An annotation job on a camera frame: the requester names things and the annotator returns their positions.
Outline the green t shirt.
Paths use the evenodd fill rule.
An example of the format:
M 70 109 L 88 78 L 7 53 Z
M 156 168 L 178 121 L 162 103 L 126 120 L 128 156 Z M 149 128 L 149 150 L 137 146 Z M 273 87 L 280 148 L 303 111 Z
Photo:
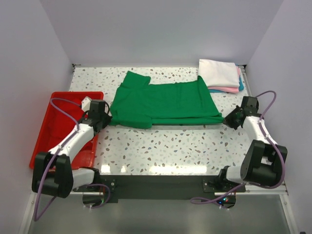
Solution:
M 111 125 L 149 129 L 153 125 L 211 125 L 223 122 L 202 79 L 151 84 L 128 71 L 110 107 Z

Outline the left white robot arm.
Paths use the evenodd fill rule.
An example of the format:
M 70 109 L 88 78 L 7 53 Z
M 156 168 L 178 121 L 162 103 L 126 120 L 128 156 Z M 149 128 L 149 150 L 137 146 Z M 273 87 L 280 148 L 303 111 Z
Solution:
M 81 102 L 83 115 L 75 122 L 72 131 L 52 149 L 35 156 L 32 177 L 32 191 L 66 198 L 70 192 L 85 186 L 96 191 L 101 186 L 99 170 L 81 167 L 73 170 L 71 163 L 79 151 L 105 127 L 112 116 L 110 107 L 104 100 L 85 97 Z

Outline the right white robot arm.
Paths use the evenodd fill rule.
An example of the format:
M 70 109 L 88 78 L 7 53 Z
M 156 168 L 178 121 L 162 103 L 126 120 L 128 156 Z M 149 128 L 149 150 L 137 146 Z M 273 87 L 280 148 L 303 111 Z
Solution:
M 240 106 L 223 120 L 227 127 L 243 128 L 251 144 L 240 166 L 226 166 L 214 180 L 220 190 L 227 192 L 235 184 L 247 182 L 261 188 L 280 186 L 285 177 L 286 147 L 278 145 L 269 134 L 262 114 L 258 113 L 258 99 L 244 96 Z

